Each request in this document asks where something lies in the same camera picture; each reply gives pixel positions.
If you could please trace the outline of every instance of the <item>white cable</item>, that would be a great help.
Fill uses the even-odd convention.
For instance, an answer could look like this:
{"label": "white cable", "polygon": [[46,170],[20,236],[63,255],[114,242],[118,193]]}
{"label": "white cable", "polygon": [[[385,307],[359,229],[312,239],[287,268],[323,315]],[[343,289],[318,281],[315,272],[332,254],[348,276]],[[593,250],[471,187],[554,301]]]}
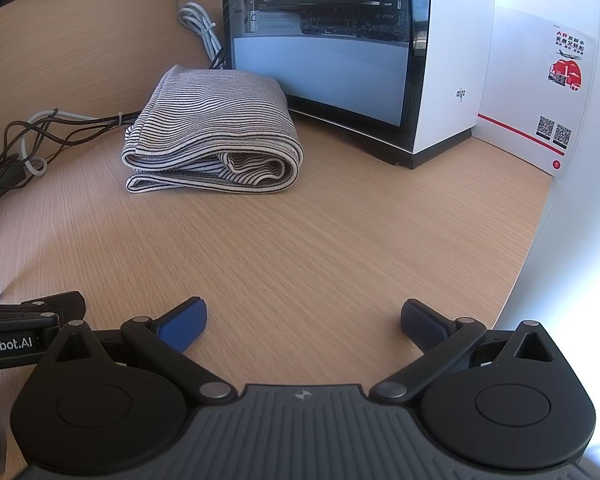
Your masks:
{"label": "white cable", "polygon": [[[37,114],[33,115],[29,119],[29,121],[27,121],[27,123],[34,123],[38,119],[41,119],[42,117],[47,117],[47,116],[52,115],[54,112],[55,112],[55,110],[44,110],[42,112],[38,112]],[[86,115],[77,115],[77,114],[71,114],[69,112],[60,112],[60,111],[56,112],[56,117],[62,117],[64,119],[74,119],[76,121],[93,121],[94,119],[96,119],[96,117],[89,117]],[[22,136],[22,138],[20,139],[20,160],[25,160],[29,156],[29,155],[27,155],[27,145],[26,145],[24,138],[25,138],[25,136]],[[39,170],[37,170],[33,166],[32,162],[38,162],[42,166],[40,167]],[[46,163],[46,159],[41,156],[32,156],[29,160],[26,160],[24,165],[29,170],[29,173],[32,174],[33,176],[43,176],[46,173],[46,170],[48,169],[48,164]]]}
{"label": "white cable", "polygon": [[220,41],[213,31],[216,24],[211,21],[206,10],[199,4],[187,2],[181,5],[180,0],[174,1],[178,9],[178,22],[202,38],[206,54],[209,56],[209,60],[213,61],[221,48]]}

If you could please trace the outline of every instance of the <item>motherboard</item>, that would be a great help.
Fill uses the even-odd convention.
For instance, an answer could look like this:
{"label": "motherboard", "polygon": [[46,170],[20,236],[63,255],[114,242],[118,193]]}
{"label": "motherboard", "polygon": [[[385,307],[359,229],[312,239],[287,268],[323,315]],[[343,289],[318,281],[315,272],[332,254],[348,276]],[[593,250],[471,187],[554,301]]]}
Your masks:
{"label": "motherboard", "polygon": [[409,0],[244,0],[245,30],[408,42]]}

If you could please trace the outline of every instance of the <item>striped towel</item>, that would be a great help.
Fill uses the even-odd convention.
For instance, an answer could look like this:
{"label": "striped towel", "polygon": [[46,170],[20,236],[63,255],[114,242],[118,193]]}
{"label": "striped towel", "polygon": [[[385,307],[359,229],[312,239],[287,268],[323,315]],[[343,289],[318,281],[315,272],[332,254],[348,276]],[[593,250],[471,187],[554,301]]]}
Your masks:
{"label": "striped towel", "polygon": [[127,129],[132,193],[173,187],[274,192],[290,186],[302,147],[278,83],[235,70],[171,68]]}

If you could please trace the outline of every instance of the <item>folded striped fabric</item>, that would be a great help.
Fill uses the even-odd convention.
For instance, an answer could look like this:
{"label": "folded striped fabric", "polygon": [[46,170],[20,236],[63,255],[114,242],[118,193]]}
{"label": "folded striped fabric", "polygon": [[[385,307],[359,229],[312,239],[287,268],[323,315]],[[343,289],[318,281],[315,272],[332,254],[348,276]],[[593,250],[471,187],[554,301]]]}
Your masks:
{"label": "folded striped fabric", "polygon": [[127,129],[122,162],[136,170],[126,181],[132,193],[266,193],[293,184],[302,147],[274,79],[176,65]]}

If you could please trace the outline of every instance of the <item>wooden panel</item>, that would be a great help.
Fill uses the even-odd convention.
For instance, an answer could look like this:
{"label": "wooden panel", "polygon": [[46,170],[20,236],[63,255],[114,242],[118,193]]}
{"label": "wooden panel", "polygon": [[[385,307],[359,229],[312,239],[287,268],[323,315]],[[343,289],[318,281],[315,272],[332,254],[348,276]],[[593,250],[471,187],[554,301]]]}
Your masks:
{"label": "wooden panel", "polygon": [[[220,19],[220,0],[197,0]],[[140,108],[174,63],[205,66],[171,0],[18,0],[0,9],[0,128],[58,106]],[[365,388],[418,356],[409,297],[493,323],[532,238],[549,176],[470,139],[415,171],[296,118],[300,178],[266,196],[131,195],[122,133],[63,153],[0,199],[3,301],[80,290],[95,329],[190,295],[209,324],[187,351],[251,382]],[[0,371],[0,425],[30,367]],[[10,434],[7,478],[24,460]]]}

